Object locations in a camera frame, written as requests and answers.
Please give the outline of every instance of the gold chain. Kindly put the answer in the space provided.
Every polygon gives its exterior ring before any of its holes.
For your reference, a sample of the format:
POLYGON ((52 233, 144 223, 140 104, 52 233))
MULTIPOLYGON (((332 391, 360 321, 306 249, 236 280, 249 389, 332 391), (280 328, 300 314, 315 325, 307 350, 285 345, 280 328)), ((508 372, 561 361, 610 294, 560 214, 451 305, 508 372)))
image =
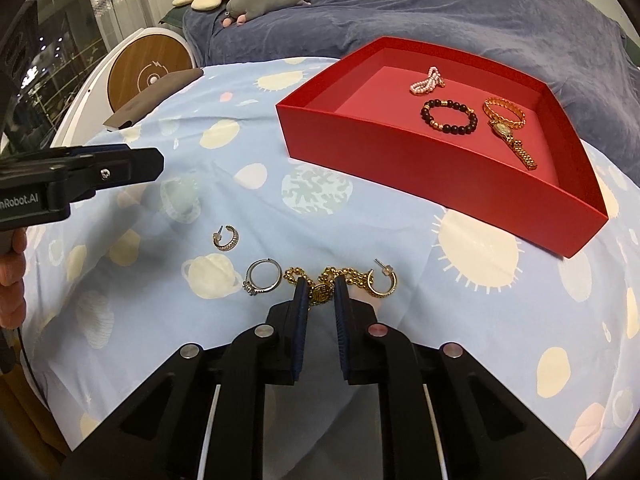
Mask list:
POLYGON ((312 280, 308 274, 300 267, 289 267, 284 272, 284 279, 291 285, 295 285, 298 278, 304 278, 309 284, 309 305, 315 306, 326 303, 334 296, 334 281, 338 276, 344 276, 347 285, 356 285, 364 290, 367 288, 367 275, 358 272, 351 267, 344 269, 336 269, 335 267, 325 267, 324 271, 318 276, 318 281, 312 280))

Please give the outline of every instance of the red box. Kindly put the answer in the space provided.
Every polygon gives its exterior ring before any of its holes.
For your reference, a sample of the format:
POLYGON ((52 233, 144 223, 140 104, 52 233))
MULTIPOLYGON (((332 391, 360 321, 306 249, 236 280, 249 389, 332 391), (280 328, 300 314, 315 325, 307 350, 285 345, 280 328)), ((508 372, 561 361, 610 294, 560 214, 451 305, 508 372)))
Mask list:
MULTIPOLYGON (((503 108, 498 113, 510 116, 503 108)), ((606 223, 591 163, 553 92, 498 62, 444 46, 380 38, 325 69, 276 105, 292 158, 393 187, 463 212, 562 256, 573 256, 606 223), (437 66, 445 88, 409 86, 437 66), (516 103, 527 124, 514 136, 537 162, 527 171, 488 124, 488 97, 516 103), (473 108, 465 136, 430 128, 428 99, 473 108)), ((436 108, 441 124, 466 115, 436 108)))

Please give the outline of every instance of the black cable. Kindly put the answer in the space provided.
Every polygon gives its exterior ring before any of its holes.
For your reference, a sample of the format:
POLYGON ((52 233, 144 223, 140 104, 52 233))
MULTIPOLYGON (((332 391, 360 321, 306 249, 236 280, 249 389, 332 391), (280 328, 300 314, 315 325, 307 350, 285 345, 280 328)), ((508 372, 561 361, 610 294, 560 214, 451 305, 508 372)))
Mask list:
POLYGON ((49 403, 47 402, 47 397, 44 396, 44 392, 42 391, 42 388, 40 387, 40 385, 38 384, 38 381, 36 380, 36 376, 33 373, 33 368, 31 368, 31 363, 29 362, 29 358, 27 357, 27 350, 24 347, 24 340, 22 339, 22 327, 18 327, 18 341, 20 341, 20 347, 22 349, 22 355, 24 356, 24 362, 27 365, 27 370, 29 370, 29 375, 31 376, 31 380, 33 381, 34 386, 36 387, 38 393, 40 394, 40 398, 42 399, 42 402, 45 403, 46 407, 49 407, 49 403))

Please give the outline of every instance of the green cushion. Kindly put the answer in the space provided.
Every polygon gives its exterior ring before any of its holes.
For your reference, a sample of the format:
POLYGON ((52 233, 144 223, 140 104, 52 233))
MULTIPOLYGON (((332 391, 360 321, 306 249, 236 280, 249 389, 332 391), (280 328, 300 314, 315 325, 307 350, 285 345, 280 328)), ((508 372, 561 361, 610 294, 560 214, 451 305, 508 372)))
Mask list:
POLYGON ((626 38, 626 53, 636 66, 640 66, 640 46, 631 41, 631 38, 626 38))
POLYGON ((184 13, 187 12, 187 9, 189 9, 189 7, 190 6, 188 5, 174 7, 166 14, 166 16, 162 20, 160 20, 160 23, 168 23, 173 27, 182 28, 182 17, 184 16, 184 13))

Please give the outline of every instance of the finger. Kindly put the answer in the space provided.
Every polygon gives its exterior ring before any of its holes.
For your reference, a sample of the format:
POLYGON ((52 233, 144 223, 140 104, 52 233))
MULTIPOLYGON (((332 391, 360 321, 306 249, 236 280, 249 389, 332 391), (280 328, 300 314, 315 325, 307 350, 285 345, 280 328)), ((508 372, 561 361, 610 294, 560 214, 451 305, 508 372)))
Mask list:
POLYGON ((0 326, 7 330, 15 330, 27 317, 27 303, 22 300, 22 304, 18 306, 11 314, 0 314, 0 326))
POLYGON ((22 254, 27 248, 27 229, 20 227, 14 231, 14 251, 22 254))
POLYGON ((9 286, 24 276, 27 262, 24 254, 9 253, 0 256, 0 285, 9 286))
POLYGON ((0 314, 11 314, 24 301, 24 282, 0 287, 0 314))

